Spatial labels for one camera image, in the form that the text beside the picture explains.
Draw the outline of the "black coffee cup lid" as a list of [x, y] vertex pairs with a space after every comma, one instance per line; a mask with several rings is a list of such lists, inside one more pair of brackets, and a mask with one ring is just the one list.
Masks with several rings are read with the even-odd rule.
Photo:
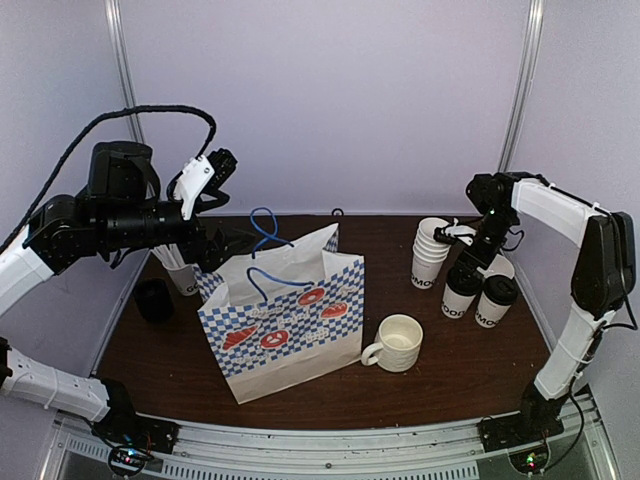
[[484, 282], [483, 293], [488, 300], [497, 305], [510, 306], [516, 301], [519, 291], [513, 278], [494, 275]]

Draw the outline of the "white paper coffee cup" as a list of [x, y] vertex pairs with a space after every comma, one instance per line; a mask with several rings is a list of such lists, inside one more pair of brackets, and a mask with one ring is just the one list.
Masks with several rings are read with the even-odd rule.
[[482, 328], [495, 328], [511, 306], [512, 304], [502, 305], [496, 303], [487, 295], [482, 294], [474, 314], [475, 321]]

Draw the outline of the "blue checkered paper bag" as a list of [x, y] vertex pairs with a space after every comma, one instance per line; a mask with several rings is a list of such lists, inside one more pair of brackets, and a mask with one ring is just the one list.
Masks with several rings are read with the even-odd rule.
[[194, 270], [199, 319], [235, 401], [244, 404], [359, 361], [365, 259], [329, 224], [216, 271]]

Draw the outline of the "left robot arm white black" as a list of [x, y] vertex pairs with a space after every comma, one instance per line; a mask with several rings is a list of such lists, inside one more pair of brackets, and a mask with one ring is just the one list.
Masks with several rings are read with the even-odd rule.
[[[213, 272], [255, 239], [235, 229], [213, 236], [200, 213], [229, 201], [221, 186], [236, 170], [227, 149], [190, 160], [161, 200], [152, 149], [131, 141], [100, 142], [92, 151], [87, 185], [56, 195], [27, 219], [1, 254], [1, 310], [7, 312], [41, 283], [85, 257], [117, 267], [130, 253], [173, 244], [189, 265]], [[117, 381], [76, 377], [21, 356], [1, 342], [1, 392], [53, 407], [106, 429], [123, 444], [144, 433], [126, 388]]]

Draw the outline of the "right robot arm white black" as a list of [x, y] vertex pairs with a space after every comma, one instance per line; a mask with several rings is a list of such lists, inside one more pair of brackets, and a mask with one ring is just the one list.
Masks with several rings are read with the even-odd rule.
[[558, 434], [560, 411], [594, 360], [602, 337], [612, 329], [637, 327], [634, 320], [615, 319], [628, 307], [636, 284], [633, 220], [623, 211], [611, 212], [528, 172], [477, 174], [466, 195], [481, 221], [448, 272], [450, 287], [481, 290], [487, 304], [508, 305], [512, 280], [488, 273], [507, 234], [522, 218], [539, 222], [573, 251], [565, 263], [569, 270], [561, 276], [568, 283], [562, 290], [569, 298], [567, 317], [549, 358], [526, 386], [516, 413], [479, 426], [496, 445]]

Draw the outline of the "stack of white paper cups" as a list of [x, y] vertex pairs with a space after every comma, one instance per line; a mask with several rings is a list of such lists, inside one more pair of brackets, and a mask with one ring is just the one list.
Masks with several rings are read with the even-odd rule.
[[446, 227], [447, 220], [437, 217], [422, 219], [416, 230], [412, 251], [411, 283], [418, 289], [434, 286], [451, 246], [435, 240], [437, 228]]

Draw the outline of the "small white ceramic bowl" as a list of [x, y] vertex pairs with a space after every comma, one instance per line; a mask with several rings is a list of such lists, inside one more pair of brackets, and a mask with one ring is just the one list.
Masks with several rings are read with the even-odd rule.
[[486, 270], [485, 277], [493, 277], [502, 275], [513, 279], [515, 277], [515, 269], [513, 264], [503, 255], [497, 255]]

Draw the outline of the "white cup holding straws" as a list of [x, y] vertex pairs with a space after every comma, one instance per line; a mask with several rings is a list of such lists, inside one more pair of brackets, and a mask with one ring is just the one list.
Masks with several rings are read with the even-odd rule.
[[184, 265], [179, 268], [167, 268], [169, 277], [183, 296], [192, 296], [198, 292], [197, 281], [192, 265]]

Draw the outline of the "white ceramic mug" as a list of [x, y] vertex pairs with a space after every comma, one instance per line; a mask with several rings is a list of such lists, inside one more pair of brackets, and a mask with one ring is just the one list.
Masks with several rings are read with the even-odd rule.
[[413, 317], [387, 316], [381, 321], [374, 342], [362, 351], [360, 362], [391, 373], [406, 372], [417, 362], [423, 336], [422, 326]]

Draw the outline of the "stack of black lids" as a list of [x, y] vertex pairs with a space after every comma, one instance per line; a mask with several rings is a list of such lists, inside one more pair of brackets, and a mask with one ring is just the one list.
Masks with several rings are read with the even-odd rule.
[[152, 278], [139, 282], [133, 290], [137, 309], [149, 323], [168, 321], [174, 313], [174, 305], [166, 282]]

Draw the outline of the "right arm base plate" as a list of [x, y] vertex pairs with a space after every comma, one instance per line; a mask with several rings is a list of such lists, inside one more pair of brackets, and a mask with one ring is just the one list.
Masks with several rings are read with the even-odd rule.
[[563, 423], [558, 419], [531, 426], [519, 412], [496, 418], [485, 417], [477, 424], [477, 429], [486, 453], [540, 442], [544, 437], [564, 432]]

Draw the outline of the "aluminium front rail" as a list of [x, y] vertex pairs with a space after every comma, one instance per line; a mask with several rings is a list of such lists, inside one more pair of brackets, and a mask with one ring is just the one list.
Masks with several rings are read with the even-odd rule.
[[618, 479], [620, 470], [588, 393], [561, 413], [546, 441], [488, 451], [478, 420], [384, 429], [293, 431], [182, 421], [171, 453], [139, 479], [527, 479], [522, 461], [543, 448], [543, 479]]

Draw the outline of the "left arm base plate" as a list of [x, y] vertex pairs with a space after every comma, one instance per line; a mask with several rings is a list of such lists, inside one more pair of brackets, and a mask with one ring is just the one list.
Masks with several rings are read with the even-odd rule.
[[172, 421], [112, 413], [99, 422], [93, 422], [92, 428], [98, 437], [111, 444], [165, 454], [173, 452], [180, 430], [179, 425]]

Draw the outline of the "left aluminium frame post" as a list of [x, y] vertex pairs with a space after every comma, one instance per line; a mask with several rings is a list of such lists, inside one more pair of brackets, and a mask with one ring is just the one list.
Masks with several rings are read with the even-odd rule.
[[137, 105], [137, 102], [126, 48], [121, 2], [118, 0], [105, 0], [104, 6], [124, 105], [126, 108], [133, 108]]

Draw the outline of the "aluminium frame post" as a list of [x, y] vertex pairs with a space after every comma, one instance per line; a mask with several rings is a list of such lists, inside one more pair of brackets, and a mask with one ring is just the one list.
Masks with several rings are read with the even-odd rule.
[[521, 134], [528, 99], [532, 90], [544, 25], [544, 0], [531, 0], [525, 28], [516, 89], [503, 141], [498, 172], [510, 169]]
[[118, 0], [105, 0], [104, 6], [124, 105], [126, 108], [133, 108], [137, 105], [137, 102], [126, 48], [121, 2]]

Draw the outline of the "right aluminium frame post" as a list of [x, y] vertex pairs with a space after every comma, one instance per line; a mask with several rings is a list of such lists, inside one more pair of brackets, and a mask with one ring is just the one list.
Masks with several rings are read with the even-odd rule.
[[510, 169], [521, 134], [528, 99], [532, 90], [544, 25], [544, 0], [531, 0], [525, 28], [516, 89], [503, 141], [498, 172]]

